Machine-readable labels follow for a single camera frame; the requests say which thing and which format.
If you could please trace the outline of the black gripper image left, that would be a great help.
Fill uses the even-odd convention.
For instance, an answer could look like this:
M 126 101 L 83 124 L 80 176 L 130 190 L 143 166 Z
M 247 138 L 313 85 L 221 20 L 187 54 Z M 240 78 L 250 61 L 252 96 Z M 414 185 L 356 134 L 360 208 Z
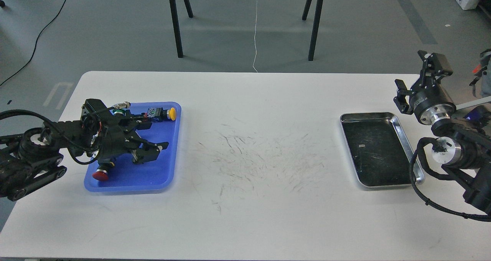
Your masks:
M 114 159 L 124 153 L 132 154 L 134 164 L 143 164 L 154 161 L 159 154 L 167 149 L 169 142 L 143 143 L 136 130 L 147 130 L 153 123 L 161 123 L 161 118 L 147 117 L 145 115 L 130 114 L 127 117 L 114 117 L 109 115 L 103 120 L 103 134 L 99 151 L 96 156 L 99 160 Z

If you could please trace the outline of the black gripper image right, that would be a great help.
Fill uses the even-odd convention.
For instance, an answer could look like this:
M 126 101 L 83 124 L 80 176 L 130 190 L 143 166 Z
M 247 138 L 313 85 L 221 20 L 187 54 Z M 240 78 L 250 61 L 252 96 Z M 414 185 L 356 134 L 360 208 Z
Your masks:
M 423 62 L 417 84 L 408 89 L 403 80 L 395 79 L 397 94 L 393 101 L 401 113 L 414 114 L 423 125 L 434 125 L 456 112 L 456 105 L 440 85 L 442 79 L 451 76 L 454 71 L 443 54 L 424 50 L 417 51 L 417 54 Z

